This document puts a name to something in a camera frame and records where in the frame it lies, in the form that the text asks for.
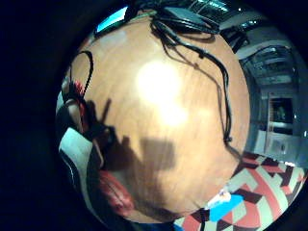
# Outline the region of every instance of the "table surface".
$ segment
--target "table surface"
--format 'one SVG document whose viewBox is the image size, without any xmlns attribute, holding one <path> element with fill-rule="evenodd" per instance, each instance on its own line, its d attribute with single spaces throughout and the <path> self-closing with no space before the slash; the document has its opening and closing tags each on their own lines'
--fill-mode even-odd
<svg viewBox="0 0 308 231">
<path fill-rule="evenodd" d="M 227 68 L 231 145 L 242 154 L 249 99 L 236 56 L 221 36 L 181 38 L 208 49 Z M 225 110 L 218 67 L 184 47 L 164 50 L 148 18 L 130 22 L 82 49 L 90 50 L 94 58 L 85 98 L 94 103 L 98 119 L 104 116 L 105 123 L 116 128 L 120 142 L 105 164 L 132 195 L 135 210 L 128 219 L 163 222 L 204 207 L 239 162 L 222 141 Z M 87 58 L 79 56 L 72 66 L 73 79 L 85 83 Z"/>
</svg>

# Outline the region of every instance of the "wire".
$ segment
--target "wire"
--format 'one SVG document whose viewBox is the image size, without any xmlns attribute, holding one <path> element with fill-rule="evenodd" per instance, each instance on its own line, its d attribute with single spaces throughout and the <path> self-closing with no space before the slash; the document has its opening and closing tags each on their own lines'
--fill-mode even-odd
<svg viewBox="0 0 308 231">
<path fill-rule="evenodd" d="M 89 59 L 89 62 L 90 62 L 90 69 L 89 69 L 88 79 L 87 79 L 87 82 L 85 84 L 84 92 L 81 95 L 81 97 L 84 99 L 86 91 L 87 91 L 89 83 L 90 83 L 90 79 L 92 77 L 93 70 L 94 70 L 94 62 L 93 62 L 93 55 L 92 55 L 92 53 L 89 50 L 84 50 L 84 51 L 81 51 L 81 52 L 77 53 L 77 55 L 74 57 L 74 59 L 76 59 L 76 57 L 81 55 L 81 54 L 87 55 L 87 57 Z M 70 78 L 70 81 L 71 81 L 72 80 L 72 66 L 70 66 L 69 78 Z"/>
<path fill-rule="evenodd" d="M 201 227 L 200 227 L 200 231 L 204 231 L 205 230 L 205 216 L 204 216 L 204 210 L 200 209 L 199 210 L 200 216 L 201 216 Z"/>
<path fill-rule="evenodd" d="M 205 22 L 204 24 L 193 22 L 186 18 L 177 18 L 177 17 L 161 16 L 161 15 L 155 15 L 154 17 L 156 20 L 167 22 L 175 26 L 185 27 L 186 29 L 191 29 L 194 30 L 195 32 L 203 32 L 211 35 L 217 35 L 219 33 L 219 25 L 215 21 L 212 21 L 209 18 L 201 16 L 200 18 L 203 19 L 203 21 Z"/>
<path fill-rule="evenodd" d="M 222 78 L 223 78 L 223 91 L 224 91 L 225 111 L 226 111 L 223 141 L 225 142 L 225 144 L 231 142 L 232 138 L 230 137 L 230 133 L 232 128 L 232 112 L 228 94 L 229 75 L 223 63 L 218 58 L 209 53 L 207 50 L 181 40 L 171 28 L 169 28 L 164 22 L 162 22 L 157 17 L 153 17 L 153 20 L 151 21 L 151 28 L 152 30 L 156 30 L 161 35 L 161 39 L 166 45 L 173 47 L 177 45 L 182 45 L 184 47 L 187 47 L 188 49 L 191 49 L 192 51 L 196 52 L 201 59 L 205 57 L 218 66 L 218 68 L 222 73 Z"/>
</svg>

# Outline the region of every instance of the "blue object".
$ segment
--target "blue object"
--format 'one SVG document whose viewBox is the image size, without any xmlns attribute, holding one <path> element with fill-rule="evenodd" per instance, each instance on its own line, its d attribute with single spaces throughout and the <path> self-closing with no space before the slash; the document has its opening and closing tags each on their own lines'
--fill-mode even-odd
<svg viewBox="0 0 308 231">
<path fill-rule="evenodd" d="M 113 25 L 114 23 L 123 20 L 125 13 L 126 13 L 127 7 L 122 8 L 121 10 L 117 11 L 116 13 L 113 13 L 109 17 L 107 17 L 104 21 L 99 23 L 99 25 L 96 28 L 96 33 L 101 32 L 102 30 L 106 29 L 110 25 Z"/>
<path fill-rule="evenodd" d="M 238 206 L 243 200 L 244 199 L 241 195 L 231 194 L 230 201 L 223 202 L 210 210 L 210 221 L 219 221 L 236 206 Z"/>
<path fill-rule="evenodd" d="M 184 231 L 184 229 L 176 224 L 173 224 L 173 228 L 175 231 Z"/>
</svg>

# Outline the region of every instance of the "red and white pattern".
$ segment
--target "red and white pattern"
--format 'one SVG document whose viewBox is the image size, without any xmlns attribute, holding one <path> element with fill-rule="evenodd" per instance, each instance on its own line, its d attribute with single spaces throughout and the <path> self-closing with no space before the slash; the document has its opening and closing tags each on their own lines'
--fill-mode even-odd
<svg viewBox="0 0 308 231">
<path fill-rule="evenodd" d="M 306 178 L 307 171 L 301 167 L 244 153 L 229 181 L 231 193 L 242 195 L 244 201 L 218 222 L 206 221 L 205 230 L 264 230 L 295 200 Z M 175 224 L 185 231 L 197 231 L 200 222 L 200 214 L 196 212 L 176 220 Z"/>
</svg>

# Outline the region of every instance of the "cable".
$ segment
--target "cable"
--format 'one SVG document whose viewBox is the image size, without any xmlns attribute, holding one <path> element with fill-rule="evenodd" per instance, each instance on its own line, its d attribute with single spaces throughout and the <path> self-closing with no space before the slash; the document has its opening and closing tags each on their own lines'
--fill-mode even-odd
<svg viewBox="0 0 308 231">
<path fill-rule="evenodd" d="M 92 53 L 89 50 L 84 50 L 84 51 L 81 51 L 81 52 L 77 53 L 77 55 L 74 57 L 74 59 L 76 59 L 76 57 L 81 55 L 81 54 L 87 55 L 87 57 L 88 57 L 88 59 L 90 61 L 90 69 L 89 69 L 88 79 L 87 79 L 87 82 L 85 84 L 84 92 L 81 95 L 81 97 L 84 99 L 86 91 L 87 91 L 89 83 L 90 83 L 90 79 L 92 77 L 92 73 L 93 73 L 93 69 L 94 69 L 94 62 L 93 62 L 93 55 L 92 55 Z M 70 78 L 70 81 L 71 81 L 72 80 L 72 66 L 70 66 L 69 78 Z"/>
<path fill-rule="evenodd" d="M 201 216 L 201 227 L 200 227 L 200 231 L 204 231 L 205 230 L 205 216 L 204 216 L 204 210 L 200 209 L 199 210 L 200 216 Z"/>
<path fill-rule="evenodd" d="M 211 35 L 217 35 L 219 33 L 218 24 L 215 21 L 212 21 L 211 19 L 205 17 L 202 17 L 205 22 L 204 24 L 193 22 L 186 18 L 177 18 L 161 15 L 155 15 L 155 19 L 167 22 L 169 24 L 173 24 L 174 26 L 181 26 L 182 28 L 185 27 L 186 29 L 190 29 L 195 32 L 203 32 Z"/>
<path fill-rule="evenodd" d="M 161 35 L 161 39 L 166 45 L 173 47 L 177 45 L 182 45 L 184 47 L 187 47 L 188 49 L 191 49 L 192 51 L 196 52 L 201 59 L 205 57 L 218 66 L 223 78 L 223 91 L 226 110 L 223 141 L 225 142 L 225 144 L 231 142 L 232 138 L 230 137 L 230 133 L 232 128 L 232 112 L 228 95 L 229 75 L 223 63 L 218 58 L 209 53 L 207 50 L 181 40 L 171 28 L 169 28 L 164 22 L 159 19 L 159 17 L 153 17 L 153 20 L 151 21 L 151 28 L 152 30 L 156 30 Z"/>
</svg>

